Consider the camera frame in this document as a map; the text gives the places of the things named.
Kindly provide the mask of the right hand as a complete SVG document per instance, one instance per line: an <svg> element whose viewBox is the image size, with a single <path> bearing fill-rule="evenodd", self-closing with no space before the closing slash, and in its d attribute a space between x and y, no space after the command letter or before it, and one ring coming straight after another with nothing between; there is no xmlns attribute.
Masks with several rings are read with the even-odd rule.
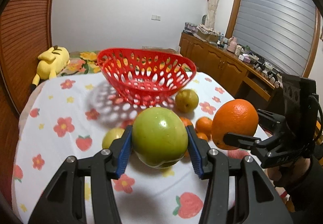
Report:
<svg viewBox="0 0 323 224"><path fill-rule="evenodd" d="M296 162L267 169L267 175L276 187L284 188L296 181L308 171L311 164L309 158L299 158Z"/></svg>

